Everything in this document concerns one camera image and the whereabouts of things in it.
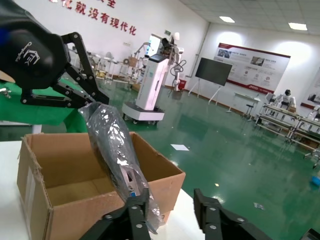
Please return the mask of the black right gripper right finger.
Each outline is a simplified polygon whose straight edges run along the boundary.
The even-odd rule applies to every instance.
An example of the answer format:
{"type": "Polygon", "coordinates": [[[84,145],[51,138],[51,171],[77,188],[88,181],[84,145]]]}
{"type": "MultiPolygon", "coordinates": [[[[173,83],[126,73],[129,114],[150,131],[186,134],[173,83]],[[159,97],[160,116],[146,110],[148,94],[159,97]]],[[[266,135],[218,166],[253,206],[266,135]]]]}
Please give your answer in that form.
{"type": "Polygon", "coordinates": [[[193,190],[193,206],[199,229],[206,240],[269,240],[270,237],[245,217],[225,209],[218,199],[193,190]]]}

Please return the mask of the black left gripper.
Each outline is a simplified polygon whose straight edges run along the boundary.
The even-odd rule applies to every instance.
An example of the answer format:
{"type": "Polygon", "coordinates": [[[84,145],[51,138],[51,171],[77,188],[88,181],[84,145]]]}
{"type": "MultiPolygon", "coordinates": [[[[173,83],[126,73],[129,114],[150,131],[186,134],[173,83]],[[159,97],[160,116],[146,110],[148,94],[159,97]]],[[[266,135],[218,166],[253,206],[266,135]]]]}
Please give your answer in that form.
{"type": "Polygon", "coordinates": [[[97,85],[81,35],[51,33],[12,0],[0,2],[0,70],[21,88],[24,105],[79,109],[93,100],[109,104],[109,97],[97,85]],[[82,71],[69,62],[67,44],[74,44],[82,71]],[[58,82],[65,70],[86,93],[58,82]],[[52,84],[63,96],[33,93],[52,84]]]}

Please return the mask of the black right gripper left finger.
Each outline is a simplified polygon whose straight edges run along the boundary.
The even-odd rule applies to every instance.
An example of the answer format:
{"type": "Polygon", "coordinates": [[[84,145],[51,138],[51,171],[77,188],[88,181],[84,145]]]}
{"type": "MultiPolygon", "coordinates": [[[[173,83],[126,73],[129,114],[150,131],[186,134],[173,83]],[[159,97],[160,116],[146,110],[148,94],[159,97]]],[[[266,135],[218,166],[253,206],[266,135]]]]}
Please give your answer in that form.
{"type": "Polygon", "coordinates": [[[149,189],[129,197],[124,206],[103,215],[80,240],[149,240],[149,189]]]}

